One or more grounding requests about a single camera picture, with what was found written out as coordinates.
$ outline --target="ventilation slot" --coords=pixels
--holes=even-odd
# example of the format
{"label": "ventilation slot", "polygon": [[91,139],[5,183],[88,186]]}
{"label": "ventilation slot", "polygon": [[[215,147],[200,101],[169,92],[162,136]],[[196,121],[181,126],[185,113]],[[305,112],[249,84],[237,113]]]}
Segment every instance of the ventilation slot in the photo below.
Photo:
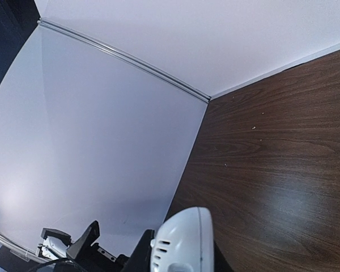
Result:
{"label": "ventilation slot", "polygon": [[156,250],[159,251],[159,252],[162,252],[162,253],[168,252],[166,249],[163,249],[163,248],[157,248]]}
{"label": "ventilation slot", "polygon": [[163,244],[163,245],[169,245],[170,244],[170,242],[168,242],[168,241],[160,241],[159,243]]}

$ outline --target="white ceiling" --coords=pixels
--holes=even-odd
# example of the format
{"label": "white ceiling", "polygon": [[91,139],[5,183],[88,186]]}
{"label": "white ceiling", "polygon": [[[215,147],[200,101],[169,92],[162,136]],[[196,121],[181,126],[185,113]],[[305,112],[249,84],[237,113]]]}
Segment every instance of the white ceiling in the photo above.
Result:
{"label": "white ceiling", "polygon": [[210,96],[340,43],[340,0],[49,0],[41,14]]}

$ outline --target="silver metal rod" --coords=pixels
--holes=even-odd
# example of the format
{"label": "silver metal rod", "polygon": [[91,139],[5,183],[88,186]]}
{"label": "silver metal rod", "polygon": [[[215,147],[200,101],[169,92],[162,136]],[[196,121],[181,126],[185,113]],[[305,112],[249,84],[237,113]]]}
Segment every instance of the silver metal rod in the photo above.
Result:
{"label": "silver metal rod", "polygon": [[13,252],[19,254],[20,256],[23,256],[25,258],[28,258],[30,260],[33,260],[35,262],[38,262],[40,264],[43,264],[45,262],[48,262],[49,260],[46,260],[44,258],[40,258],[33,251],[30,249],[26,249],[25,247],[11,241],[9,238],[4,236],[3,234],[0,233],[0,244],[3,246],[9,248]]}
{"label": "silver metal rod", "polygon": [[196,98],[199,98],[200,100],[209,103],[210,96],[204,94],[203,92],[197,90],[196,88],[186,84],[185,82],[167,74],[164,71],[161,71],[160,69],[150,65],[149,63],[145,61],[141,61],[140,59],[127,54],[113,46],[110,46],[108,44],[105,44],[99,40],[93,39],[85,34],[79,33],[75,30],[69,29],[67,27],[64,27],[62,25],[59,25],[57,23],[53,23],[51,21],[48,21],[46,19],[41,18],[38,21],[38,25],[47,29],[51,29],[52,31],[56,31],[60,34],[63,34],[65,36],[71,37],[75,40],[81,41],[87,45],[90,45],[98,50],[101,50],[104,53],[107,53],[111,56],[114,56],[118,58],[119,60],[125,61],[159,79],[162,79],[166,81],[167,83],[191,94],[192,96],[195,96]]}

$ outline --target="black plastic part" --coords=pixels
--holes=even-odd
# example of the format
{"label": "black plastic part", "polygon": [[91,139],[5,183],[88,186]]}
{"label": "black plastic part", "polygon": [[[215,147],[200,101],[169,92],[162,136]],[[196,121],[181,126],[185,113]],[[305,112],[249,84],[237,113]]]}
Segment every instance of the black plastic part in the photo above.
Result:
{"label": "black plastic part", "polygon": [[25,261],[18,256],[12,254],[9,248],[0,247],[0,268],[7,272],[26,272],[30,268],[37,266],[35,261]]}
{"label": "black plastic part", "polygon": [[129,260],[130,258],[127,257],[126,255],[123,255],[123,254],[120,254],[117,259],[116,259],[116,263],[122,265],[122,266],[125,266],[125,264],[127,263],[127,261]]}
{"label": "black plastic part", "polygon": [[67,262],[67,261],[69,261],[68,258],[59,258],[59,259],[56,259],[56,260],[51,260],[51,261],[48,261],[48,262],[40,263],[37,266],[30,268],[26,272],[37,272],[38,270],[44,269],[46,267],[48,268],[51,265],[56,265],[56,264],[60,264],[61,262]]}
{"label": "black plastic part", "polygon": [[60,239],[67,247],[71,245],[71,236],[63,231],[52,228],[43,228],[40,237],[45,240],[48,236]]}
{"label": "black plastic part", "polygon": [[148,272],[150,271],[151,245],[150,242],[154,238],[155,231],[147,229],[140,241],[138,242],[134,252],[127,261],[121,272]]}
{"label": "black plastic part", "polygon": [[66,255],[71,260],[76,260],[86,249],[88,249],[100,237],[100,227],[98,221],[94,221],[86,229],[84,234],[69,248]]}
{"label": "black plastic part", "polygon": [[94,243],[100,236],[100,229],[97,221],[94,221],[84,234],[69,248],[67,257],[76,264],[80,271],[84,272],[120,272],[123,268],[98,251],[99,245]]}
{"label": "black plastic part", "polygon": [[234,272],[214,241],[214,272]]}
{"label": "black plastic part", "polygon": [[69,263],[60,262],[55,265],[53,272],[81,272],[81,270]]}

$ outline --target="metal ceiling rail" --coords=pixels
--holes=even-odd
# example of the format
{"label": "metal ceiling rail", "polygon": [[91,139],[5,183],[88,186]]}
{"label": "metal ceiling rail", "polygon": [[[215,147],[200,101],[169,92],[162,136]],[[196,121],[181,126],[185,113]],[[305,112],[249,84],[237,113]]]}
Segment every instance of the metal ceiling rail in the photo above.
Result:
{"label": "metal ceiling rail", "polygon": [[110,46],[108,44],[105,44],[99,40],[96,40],[94,38],[91,38],[85,34],[79,33],[75,30],[69,29],[67,27],[64,27],[62,25],[59,25],[57,23],[51,22],[47,19],[43,19],[41,18],[38,21],[38,25],[40,27],[44,27],[47,29],[50,29],[52,31],[56,31],[60,34],[63,34],[67,37],[71,37],[72,39],[81,41],[87,45],[90,45],[98,50],[101,50],[102,52],[109,54],[113,57],[118,58],[119,60],[122,60],[126,63],[129,63],[133,66],[135,66],[136,68],[139,68],[189,94],[191,94],[192,96],[195,96],[196,98],[202,100],[205,103],[209,103],[211,97],[209,95],[204,94],[203,92],[197,90],[196,88],[186,84],[185,82],[167,74],[166,72],[150,65],[149,63],[142,61],[130,54],[127,54],[113,46]]}

